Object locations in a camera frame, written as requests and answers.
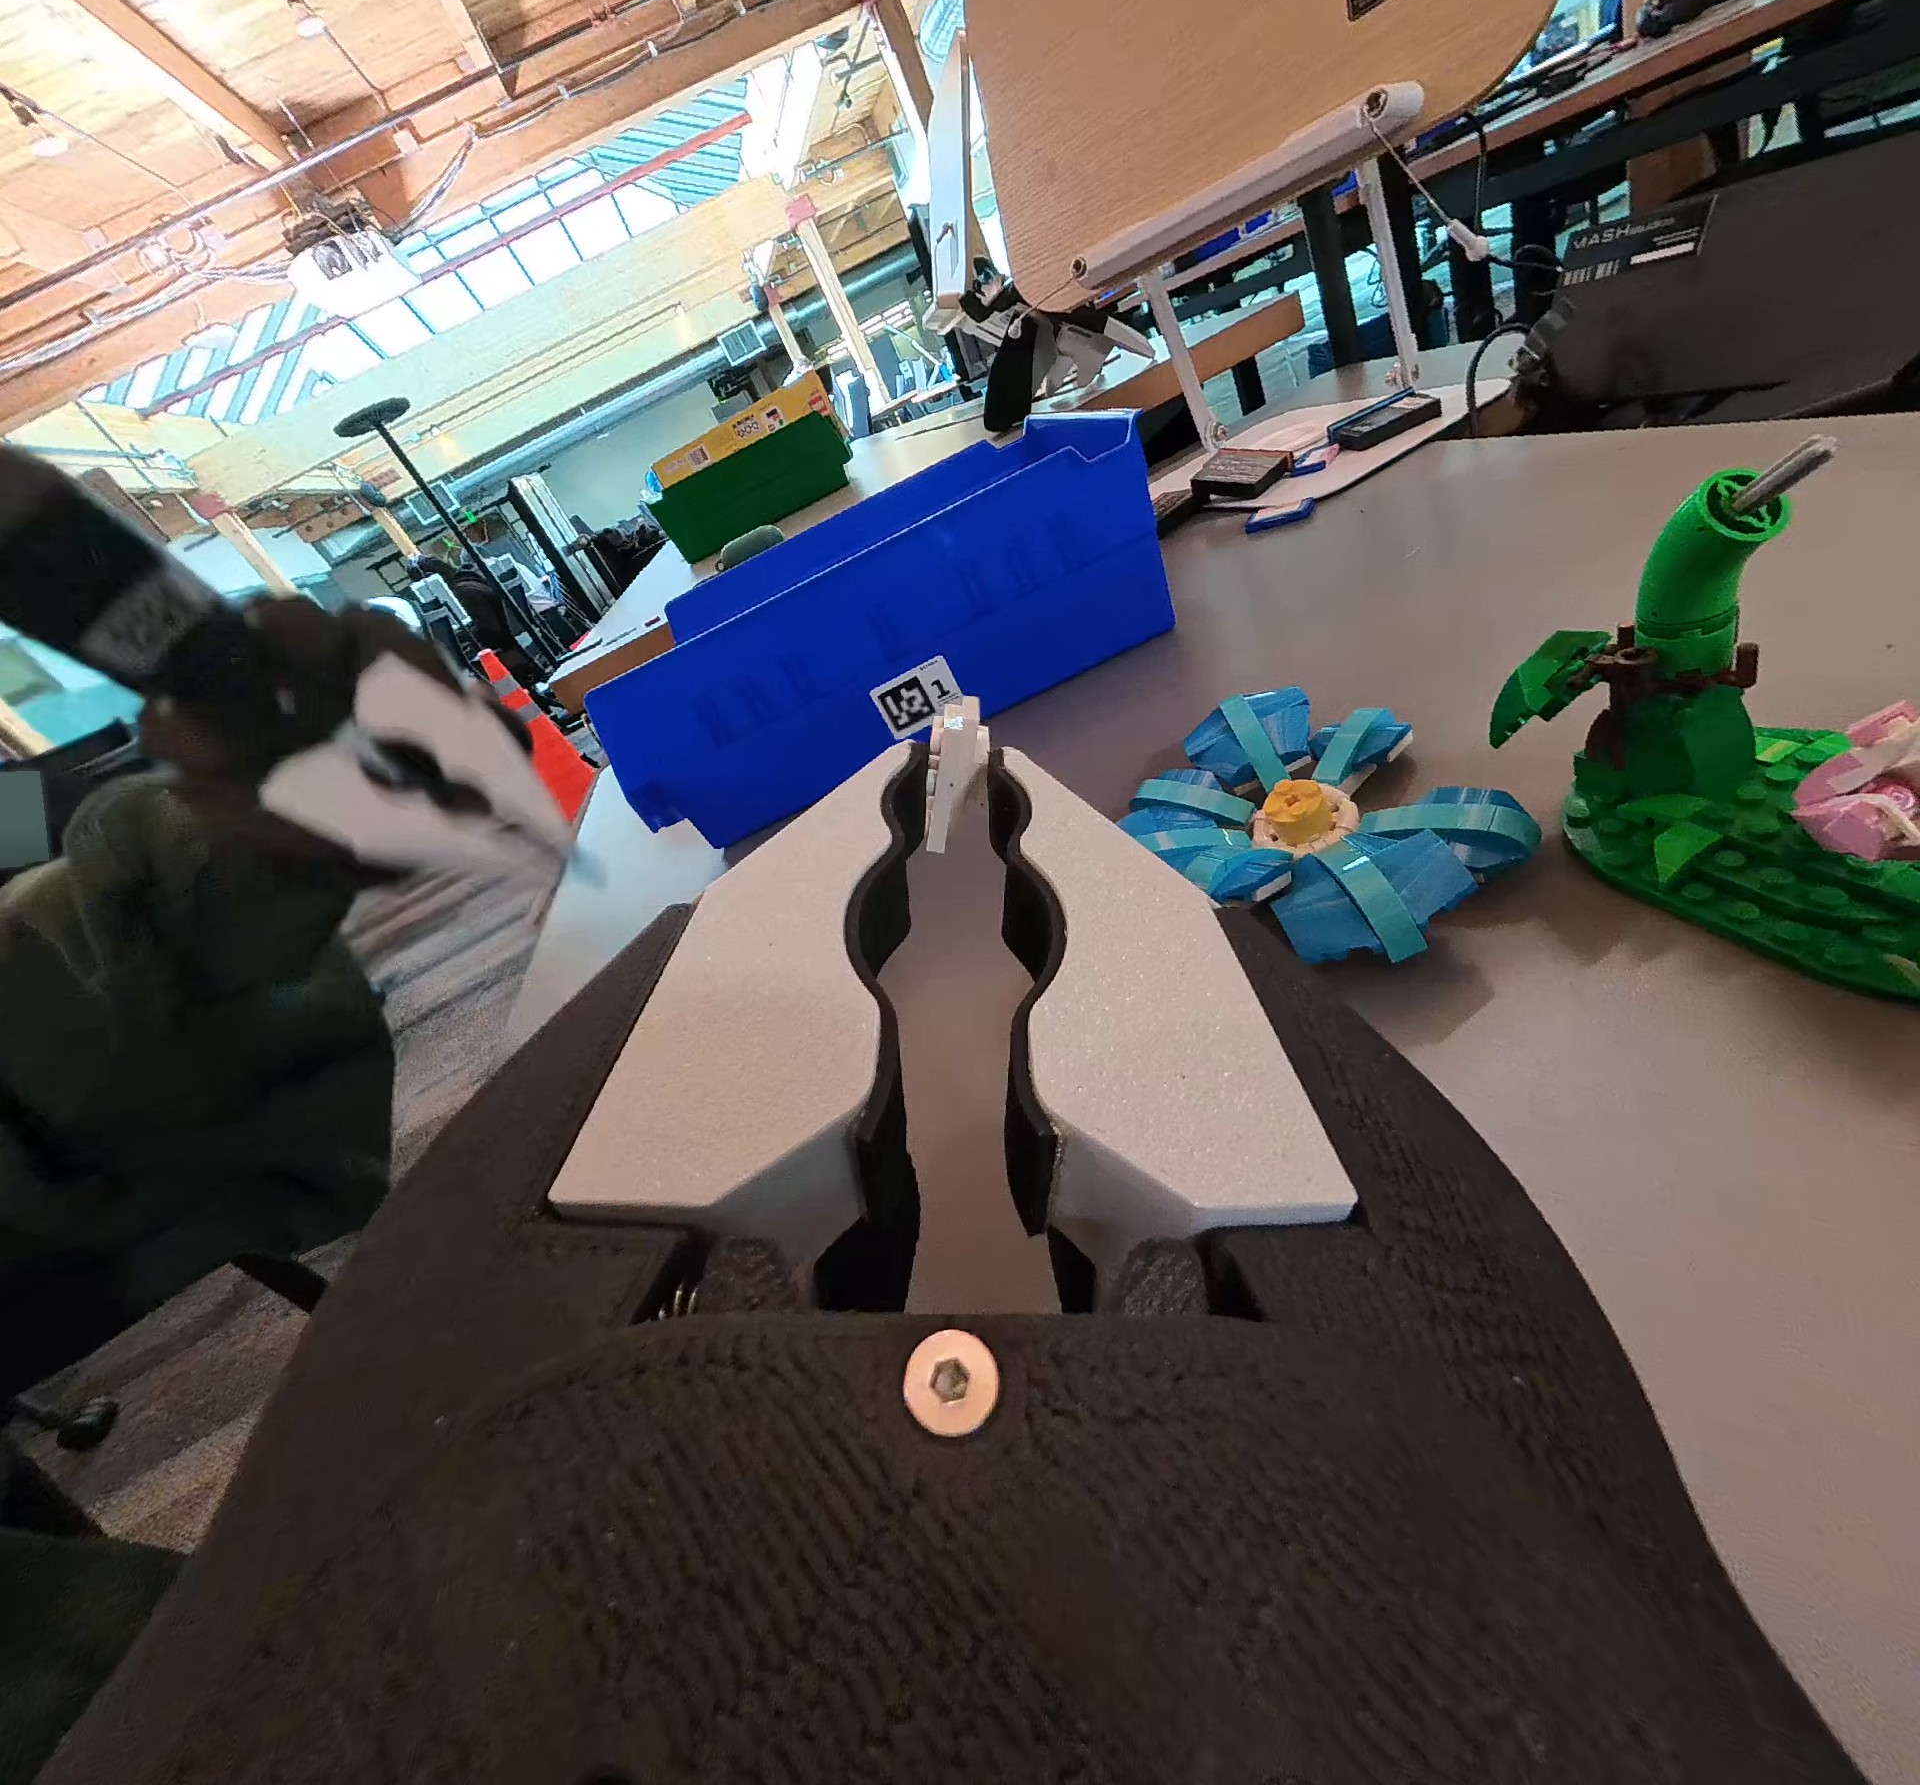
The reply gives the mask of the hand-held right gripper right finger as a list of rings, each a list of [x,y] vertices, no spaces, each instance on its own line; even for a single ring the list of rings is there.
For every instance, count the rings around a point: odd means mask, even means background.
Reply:
[[[1204,894],[1016,746],[990,754],[1011,1022],[1005,1175],[1059,1309],[1160,1246],[1344,1225],[1354,1183]]]

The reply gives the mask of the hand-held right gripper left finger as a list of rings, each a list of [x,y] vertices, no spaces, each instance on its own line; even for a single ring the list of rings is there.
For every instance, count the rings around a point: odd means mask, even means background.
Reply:
[[[782,1252],[826,1309],[900,1313],[922,1233],[898,1013],[924,744],[890,744],[713,880],[551,1184],[564,1220]]]

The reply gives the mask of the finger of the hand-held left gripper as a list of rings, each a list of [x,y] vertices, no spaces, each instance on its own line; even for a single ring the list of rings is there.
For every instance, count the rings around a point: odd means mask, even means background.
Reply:
[[[571,831],[509,820],[470,786],[431,787],[358,744],[295,754],[260,781],[260,806],[365,867],[474,878],[558,878]]]
[[[352,717],[373,744],[407,746],[480,812],[516,828],[564,828],[564,812],[533,761],[533,739],[490,693],[448,686],[397,654],[357,678]]]

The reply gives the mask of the blue lego flower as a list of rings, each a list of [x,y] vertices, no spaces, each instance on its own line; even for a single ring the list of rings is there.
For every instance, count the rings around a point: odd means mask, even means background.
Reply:
[[[1143,780],[1118,825],[1214,909],[1265,909],[1308,965],[1428,949],[1430,925],[1541,849],[1512,790],[1430,787],[1366,809],[1414,728],[1389,706],[1317,717],[1304,686],[1234,693]]]

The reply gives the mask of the small white lego piece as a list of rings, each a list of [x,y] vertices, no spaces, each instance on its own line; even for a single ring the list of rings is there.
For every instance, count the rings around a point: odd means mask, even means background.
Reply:
[[[961,812],[975,803],[990,771],[990,729],[975,696],[939,706],[927,739],[924,838],[927,854],[945,854]]]

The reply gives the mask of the blue plastic bin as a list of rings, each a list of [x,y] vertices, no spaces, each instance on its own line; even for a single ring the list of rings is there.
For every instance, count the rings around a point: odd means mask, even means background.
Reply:
[[[622,800],[727,849],[806,812],[945,699],[997,716],[1172,629],[1137,410],[1027,418],[667,607],[588,693]]]

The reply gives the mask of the green lego plant pink flowers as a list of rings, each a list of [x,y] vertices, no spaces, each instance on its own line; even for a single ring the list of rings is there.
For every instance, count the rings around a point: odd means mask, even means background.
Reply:
[[[1815,432],[1766,470],[1722,470],[1676,503],[1618,629],[1560,629],[1502,681],[1491,744],[1586,693],[1560,828],[1608,883],[1809,980],[1916,1003],[1916,703],[1842,728],[1745,709],[1745,561],[1790,526],[1790,491],[1835,458]]]

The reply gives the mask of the orange traffic cone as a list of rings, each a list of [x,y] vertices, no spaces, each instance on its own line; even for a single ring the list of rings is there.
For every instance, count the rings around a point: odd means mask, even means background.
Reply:
[[[494,649],[477,649],[477,665],[499,700],[520,717],[533,742],[533,771],[567,822],[580,822],[600,767],[561,732],[533,693],[507,668]]]

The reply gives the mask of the green plastic bin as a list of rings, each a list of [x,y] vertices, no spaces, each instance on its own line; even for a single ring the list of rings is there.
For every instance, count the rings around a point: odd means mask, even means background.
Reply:
[[[829,499],[845,484],[851,444],[835,418],[809,410],[780,429],[733,438],[720,454],[667,478],[649,503],[652,520],[687,561],[716,555],[735,536],[782,525],[794,512]]]

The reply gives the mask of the white ceiling projector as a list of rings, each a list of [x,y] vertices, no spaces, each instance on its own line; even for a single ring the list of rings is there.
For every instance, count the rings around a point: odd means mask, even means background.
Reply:
[[[358,318],[416,284],[394,242],[370,229],[329,232],[289,251],[286,281],[335,318]]]

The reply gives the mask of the yellow cardboard box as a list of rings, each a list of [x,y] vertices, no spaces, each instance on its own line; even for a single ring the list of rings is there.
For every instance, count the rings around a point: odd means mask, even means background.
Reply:
[[[782,429],[791,429],[809,418],[826,419],[835,432],[845,438],[829,389],[816,371],[798,373],[798,378],[782,383],[777,392],[754,396],[741,410],[716,423],[704,435],[664,454],[652,476],[661,489],[681,484],[691,476],[706,473],[719,460],[743,451],[748,445],[772,438]]]

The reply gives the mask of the black white device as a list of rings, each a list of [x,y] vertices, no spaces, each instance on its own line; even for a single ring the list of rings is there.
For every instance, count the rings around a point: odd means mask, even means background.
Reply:
[[[1152,339],[1101,300],[1042,309],[997,273],[958,296],[956,329],[994,347],[982,393],[982,429],[1016,432],[1037,399],[1089,389],[1116,354],[1152,358]]]

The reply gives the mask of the large black hard case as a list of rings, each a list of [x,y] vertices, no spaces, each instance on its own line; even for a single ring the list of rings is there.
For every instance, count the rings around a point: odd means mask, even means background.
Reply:
[[[1916,410],[1916,137],[1579,232],[1524,432]]]

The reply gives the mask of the wooden board white stand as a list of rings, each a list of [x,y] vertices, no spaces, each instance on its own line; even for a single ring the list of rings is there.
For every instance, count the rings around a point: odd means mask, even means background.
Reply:
[[[1227,432],[1176,329],[1165,265],[1357,174],[1395,373],[1418,377],[1381,160],[1505,74],[1551,0],[965,0],[929,128],[929,287],[974,287],[971,129],[982,105],[1011,281],[1042,309],[1136,284],[1201,449]]]

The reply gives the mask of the long wooden desk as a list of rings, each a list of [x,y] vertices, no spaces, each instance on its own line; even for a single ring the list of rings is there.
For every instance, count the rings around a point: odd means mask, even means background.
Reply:
[[[1409,155],[1447,215],[1575,199],[1628,161],[1916,64],[1916,0],[1728,0],[1573,86]]]

